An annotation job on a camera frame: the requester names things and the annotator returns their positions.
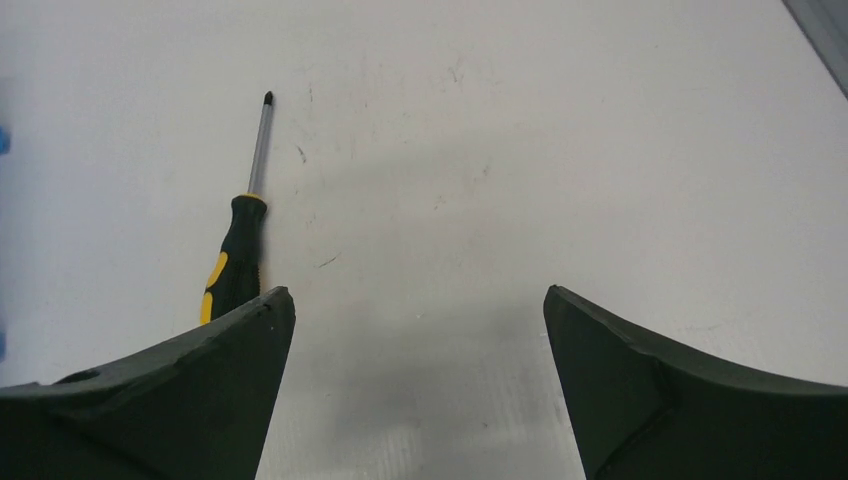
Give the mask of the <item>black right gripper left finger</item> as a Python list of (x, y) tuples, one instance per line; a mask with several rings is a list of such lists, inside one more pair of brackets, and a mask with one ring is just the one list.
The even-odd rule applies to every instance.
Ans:
[(1, 391), (5, 479), (252, 479), (296, 322), (276, 287), (52, 384)]

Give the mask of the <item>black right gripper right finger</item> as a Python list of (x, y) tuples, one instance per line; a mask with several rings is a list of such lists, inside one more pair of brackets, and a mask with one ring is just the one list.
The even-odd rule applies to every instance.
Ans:
[(847, 391), (739, 365), (552, 286), (544, 319), (590, 479), (843, 479)]

